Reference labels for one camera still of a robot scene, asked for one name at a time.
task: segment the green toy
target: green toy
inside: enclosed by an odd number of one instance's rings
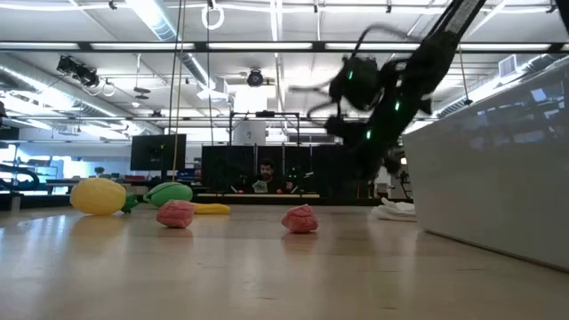
[[[164,182],[152,188],[143,199],[160,208],[170,200],[190,201],[193,196],[192,188],[186,185],[178,182]]]
[[[132,208],[134,208],[138,204],[139,202],[136,201],[136,196],[134,194],[132,193],[126,194],[126,201],[124,202],[124,206],[121,209],[121,211],[124,213],[131,213]]]

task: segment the pink toy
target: pink toy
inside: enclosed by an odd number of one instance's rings
[[[293,233],[308,233],[318,229],[317,217],[308,204],[289,209],[281,223]]]
[[[170,200],[158,211],[156,221],[169,228],[187,228],[194,219],[194,205],[184,200]]]

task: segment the man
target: man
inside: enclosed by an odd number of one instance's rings
[[[260,176],[257,182],[252,185],[255,193],[277,193],[281,190],[282,193],[290,193],[293,189],[292,182],[283,184],[277,177],[275,177],[275,163],[268,158],[260,161]]]

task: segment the black monitor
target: black monitor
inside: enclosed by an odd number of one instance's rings
[[[186,135],[178,134],[176,170],[186,167]],[[131,170],[160,171],[165,177],[174,162],[176,135],[151,135],[132,137]]]

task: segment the white cloth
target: white cloth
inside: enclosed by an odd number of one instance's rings
[[[394,221],[417,221],[417,214],[415,213],[415,205],[408,203],[394,203],[386,198],[382,198],[383,205],[372,208],[370,214],[380,220],[394,220]]]

